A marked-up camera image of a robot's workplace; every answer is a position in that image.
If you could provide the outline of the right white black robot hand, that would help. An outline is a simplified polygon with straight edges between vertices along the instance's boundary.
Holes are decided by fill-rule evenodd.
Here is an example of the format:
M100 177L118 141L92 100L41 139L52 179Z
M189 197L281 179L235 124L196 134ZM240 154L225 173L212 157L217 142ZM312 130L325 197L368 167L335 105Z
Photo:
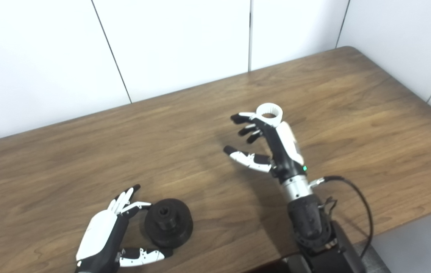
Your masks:
M295 136L280 116L270 119L257 113L240 112L230 119L235 124L249 124L238 132L241 136L251 133L247 138L248 144L265 138L272 152L271 155L256 154L226 146L223 151L231 159L250 169L271 173L281 184L294 176L307 175Z

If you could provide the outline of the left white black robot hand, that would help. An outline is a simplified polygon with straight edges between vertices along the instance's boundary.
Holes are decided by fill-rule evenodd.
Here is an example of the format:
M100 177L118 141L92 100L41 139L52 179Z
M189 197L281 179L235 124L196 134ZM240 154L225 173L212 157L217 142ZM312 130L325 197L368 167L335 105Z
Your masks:
M124 190L91 218L76 254L76 273L116 273L120 268L155 263L173 255L173 250L166 248L121 248L130 219L152 206L132 202L140 188L136 184Z

